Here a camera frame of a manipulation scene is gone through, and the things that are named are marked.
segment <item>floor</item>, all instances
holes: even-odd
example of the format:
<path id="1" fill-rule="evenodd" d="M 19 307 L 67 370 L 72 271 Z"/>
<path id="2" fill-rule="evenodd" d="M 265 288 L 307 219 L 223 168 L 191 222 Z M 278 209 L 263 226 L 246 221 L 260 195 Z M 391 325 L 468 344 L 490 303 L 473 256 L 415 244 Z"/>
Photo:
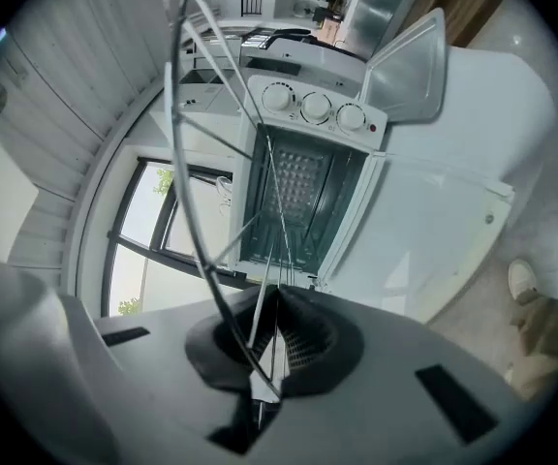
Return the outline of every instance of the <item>floor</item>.
<path id="1" fill-rule="evenodd" d="M 558 43 L 526 0 L 504 0 L 470 47 L 519 55 L 542 77 L 557 107 L 557 123 L 538 155 L 542 171 L 526 207 L 501 235 L 472 285 L 430 323 L 504 374 L 519 356 L 517 334 L 509 326 L 515 308 L 507 286 L 509 262 L 517 257 L 529 261 L 540 290 L 558 297 Z"/>

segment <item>person's leg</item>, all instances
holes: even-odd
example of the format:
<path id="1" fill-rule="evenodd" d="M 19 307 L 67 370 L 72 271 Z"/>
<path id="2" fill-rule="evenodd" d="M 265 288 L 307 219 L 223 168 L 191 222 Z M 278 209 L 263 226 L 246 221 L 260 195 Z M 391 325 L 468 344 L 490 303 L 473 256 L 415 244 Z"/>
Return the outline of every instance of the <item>person's leg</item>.
<path id="1" fill-rule="evenodd" d="M 519 310 L 511 319 L 518 328 L 522 358 L 506 380 L 524 399 L 530 399 L 558 381 L 558 299 L 538 291 L 531 266 L 511 263 L 508 281 Z"/>

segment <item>white shoe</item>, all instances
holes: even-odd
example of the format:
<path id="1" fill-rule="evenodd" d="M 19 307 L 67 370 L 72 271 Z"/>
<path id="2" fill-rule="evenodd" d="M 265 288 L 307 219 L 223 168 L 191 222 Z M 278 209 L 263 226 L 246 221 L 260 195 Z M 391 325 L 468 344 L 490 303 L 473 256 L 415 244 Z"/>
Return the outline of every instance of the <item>white shoe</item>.
<path id="1" fill-rule="evenodd" d="M 516 259 L 510 263 L 508 285 L 513 299 L 518 299 L 525 291 L 535 290 L 538 287 L 538 279 L 528 263 Z"/>

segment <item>window frame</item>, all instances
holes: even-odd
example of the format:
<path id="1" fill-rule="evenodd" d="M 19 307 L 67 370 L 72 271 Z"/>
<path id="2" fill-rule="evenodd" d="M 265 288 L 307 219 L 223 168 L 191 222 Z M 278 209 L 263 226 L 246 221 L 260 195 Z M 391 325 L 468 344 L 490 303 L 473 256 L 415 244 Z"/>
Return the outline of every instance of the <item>window frame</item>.
<path id="1" fill-rule="evenodd" d="M 111 277 L 113 275 L 117 245 L 123 246 L 124 248 L 127 248 L 153 262 L 166 265 L 169 268 L 178 270 L 179 272 L 184 272 L 195 277 L 202 277 L 194 259 L 190 256 L 176 253 L 166 248 L 170 226 L 178 208 L 178 201 L 175 192 L 173 191 L 173 182 L 165 195 L 165 200 L 163 201 L 163 205 L 161 206 L 161 210 L 159 211 L 159 215 L 156 219 L 156 224 L 154 226 L 149 246 L 145 246 L 122 234 L 124 220 L 126 219 L 126 214 L 133 196 L 137 191 L 137 187 L 146 168 L 149 164 L 153 163 L 165 164 L 167 166 L 170 164 L 170 162 L 166 160 L 138 157 L 138 165 L 133 172 L 133 176 L 126 187 L 126 190 L 124 191 L 124 196 L 122 197 L 122 202 L 115 214 L 113 225 L 107 233 L 108 246 L 107 254 L 105 256 L 105 266 L 103 268 L 103 284 L 101 290 L 101 317 L 109 316 Z M 189 173 L 192 177 L 195 177 L 196 175 L 201 177 L 225 176 L 229 180 L 232 180 L 232 174 L 230 172 L 201 166 L 189 165 Z M 231 288 L 245 290 L 256 286 L 256 283 L 247 281 L 246 274 L 242 272 L 232 272 L 218 268 L 216 270 L 216 274 L 219 279 L 219 283 Z"/>

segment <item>tree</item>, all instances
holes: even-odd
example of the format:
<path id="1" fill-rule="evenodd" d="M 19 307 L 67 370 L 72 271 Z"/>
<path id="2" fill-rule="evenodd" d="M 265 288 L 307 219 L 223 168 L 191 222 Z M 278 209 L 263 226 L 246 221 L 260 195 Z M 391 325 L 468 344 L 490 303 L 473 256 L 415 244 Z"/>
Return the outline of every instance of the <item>tree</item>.
<path id="1" fill-rule="evenodd" d="M 141 313 L 141 302 L 139 298 L 131 298 L 128 301 L 120 301 L 117 305 L 117 313 L 120 315 L 133 315 Z"/>
<path id="2" fill-rule="evenodd" d="M 173 172 L 167 169 L 157 169 L 156 173 L 159 176 L 159 185 L 158 187 L 154 187 L 152 191 L 164 196 L 167 194 L 167 191 L 170 190 L 171 180 L 173 179 Z"/>

